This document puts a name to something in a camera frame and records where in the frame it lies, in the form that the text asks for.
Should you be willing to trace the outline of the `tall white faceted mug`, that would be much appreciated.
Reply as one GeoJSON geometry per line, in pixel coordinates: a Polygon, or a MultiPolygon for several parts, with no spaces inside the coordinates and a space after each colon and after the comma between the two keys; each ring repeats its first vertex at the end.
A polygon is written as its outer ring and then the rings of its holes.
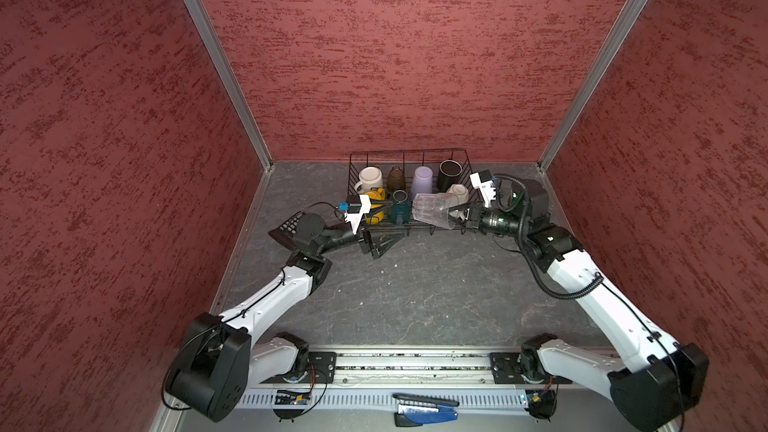
{"type": "Polygon", "coordinates": [[[463,184],[460,184],[460,183],[453,184],[448,189],[448,193],[453,194],[456,197],[459,205],[465,204],[469,200],[469,190],[463,184]]]}

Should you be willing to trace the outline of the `clear glass cup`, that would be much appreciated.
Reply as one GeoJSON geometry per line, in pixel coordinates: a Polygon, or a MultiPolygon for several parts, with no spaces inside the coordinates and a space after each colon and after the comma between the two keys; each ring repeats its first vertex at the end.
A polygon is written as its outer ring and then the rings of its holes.
{"type": "Polygon", "coordinates": [[[456,222],[450,215],[451,208],[458,205],[459,198],[453,193],[417,194],[412,201],[412,217],[417,222],[452,230],[456,222]]]}

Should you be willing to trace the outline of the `white cup teal outside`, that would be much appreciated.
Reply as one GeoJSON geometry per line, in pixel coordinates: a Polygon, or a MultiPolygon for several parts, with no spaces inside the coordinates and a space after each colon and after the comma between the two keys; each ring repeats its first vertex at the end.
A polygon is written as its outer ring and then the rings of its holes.
{"type": "Polygon", "coordinates": [[[411,220],[412,203],[405,190],[396,190],[391,196],[392,206],[389,211],[389,221],[395,226],[405,226],[411,220]]]}

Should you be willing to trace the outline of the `yellow mug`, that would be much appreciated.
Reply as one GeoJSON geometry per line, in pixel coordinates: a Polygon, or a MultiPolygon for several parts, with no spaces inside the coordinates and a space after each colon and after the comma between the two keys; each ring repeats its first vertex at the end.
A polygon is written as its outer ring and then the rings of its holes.
{"type": "MultiPolygon", "coordinates": [[[[372,201],[382,201],[387,198],[386,190],[384,188],[371,189],[365,192],[372,201]]],[[[386,218],[386,212],[383,210],[384,204],[372,204],[371,212],[366,217],[366,223],[368,225],[380,224],[386,218]]]]}

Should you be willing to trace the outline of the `black mug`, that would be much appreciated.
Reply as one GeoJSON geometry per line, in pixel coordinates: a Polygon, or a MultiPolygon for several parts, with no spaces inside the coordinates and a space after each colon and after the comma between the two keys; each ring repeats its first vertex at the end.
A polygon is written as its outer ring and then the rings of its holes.
{"type": "Polygon", "coordinates": [[[441,192],[447,192],[451,186],[460,181],[462,174],[462,165],[452,159],[444,160],[438,167],[438,176],[436,180],[436,189],[441,192]]]}

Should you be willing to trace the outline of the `lavender cup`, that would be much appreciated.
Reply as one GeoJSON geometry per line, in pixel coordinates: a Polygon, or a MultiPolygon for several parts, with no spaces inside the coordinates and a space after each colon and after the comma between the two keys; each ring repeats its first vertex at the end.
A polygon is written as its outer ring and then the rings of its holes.
{"type": "Polygon", "coordinates": [[[433,171],[430,167],[419,166],[415,169],[411,182],[411,196],[433,193],[433,171]]]}

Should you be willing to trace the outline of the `white mug red inside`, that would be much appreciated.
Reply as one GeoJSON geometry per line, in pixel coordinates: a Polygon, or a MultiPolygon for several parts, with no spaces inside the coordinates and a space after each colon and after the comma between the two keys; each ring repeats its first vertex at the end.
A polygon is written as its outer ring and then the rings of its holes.
{"type": "Polygon", "coordinates": [[[353,190],[357,194],[363,194],[370,190],[378,190],[383,187],[383,172],[378,167],[368,166],[358,173],[358,181],[353,186],[353,190]]]}

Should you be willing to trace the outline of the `olive green glass cup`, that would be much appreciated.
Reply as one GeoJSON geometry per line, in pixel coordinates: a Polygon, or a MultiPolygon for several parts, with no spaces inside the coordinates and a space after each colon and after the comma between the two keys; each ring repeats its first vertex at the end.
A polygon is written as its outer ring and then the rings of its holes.
{"type": "Polygon", "coordinates": [[[405,172],[400,166],[391,168],[386,180],[386,189],[390,194],[407,189],[405,172]]]}

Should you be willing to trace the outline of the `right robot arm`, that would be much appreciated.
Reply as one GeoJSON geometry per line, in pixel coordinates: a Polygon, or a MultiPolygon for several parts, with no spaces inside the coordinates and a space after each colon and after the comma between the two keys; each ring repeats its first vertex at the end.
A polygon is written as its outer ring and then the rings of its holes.
{"type": "Polygon", "coordinates": [[[551,333],[520,348],[517,368],[531,384],[556,377],[609,399],[638,431],[681,431],[701,400],[709,359],[654,323],[599,269],[584,245],[550,222],[548,197],[532,181],[487,170],[470,181],[481,202],[458,207],[463,230],[509,236],[549,297],[577,303],[609,340],[608,357],[551,333]]]}

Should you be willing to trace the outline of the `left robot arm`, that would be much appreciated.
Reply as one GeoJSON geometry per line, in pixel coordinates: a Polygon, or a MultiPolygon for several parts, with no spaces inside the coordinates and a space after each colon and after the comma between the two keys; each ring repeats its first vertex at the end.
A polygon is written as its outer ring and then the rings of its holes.
{"type": "Polygon", "coordinates": [[[289,250],[285,265],[239,305],[218,315],[204,312],[193,320],[163,379],[162,401],[175,398],[180,410],[195,410],[219,422],[234,410],[248,386],[278,376],[302,378],[310,369],[306,341],[290,333],[266,343],[259,338],[323,284],[332,267],[326,253],[357,245],[379,258],[408,235],[404,228],[365,222],[327,224],[307,211],[294,214],[269,234],[289,250]]]}

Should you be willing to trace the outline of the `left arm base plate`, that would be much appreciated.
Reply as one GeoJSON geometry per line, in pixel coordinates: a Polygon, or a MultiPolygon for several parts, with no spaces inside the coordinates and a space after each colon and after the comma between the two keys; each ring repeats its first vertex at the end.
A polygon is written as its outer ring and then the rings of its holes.
{"type": "Polygon", "coordinates": [[[337,357],[336,352],[299,352],[292,369],[283,376],[283,381],[289,384],[311,384],[321,378],[322,382],[332,382],[337,357]]]}

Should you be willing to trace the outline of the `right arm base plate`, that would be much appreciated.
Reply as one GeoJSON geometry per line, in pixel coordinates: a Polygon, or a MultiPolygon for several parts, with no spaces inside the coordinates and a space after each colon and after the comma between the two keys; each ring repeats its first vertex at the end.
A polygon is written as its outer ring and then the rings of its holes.
{"type": "Polygon", "coordinates": [[[519,352],[492,352],[489,354],[490,371],[495,385],[520,385],[520,386],[547,386],[552,385],[570,385],[571,380],[555,376],[550,379],[549,376],[541,381],[532,381],[523,376],[522,365],[520,364],[519,352]]]}

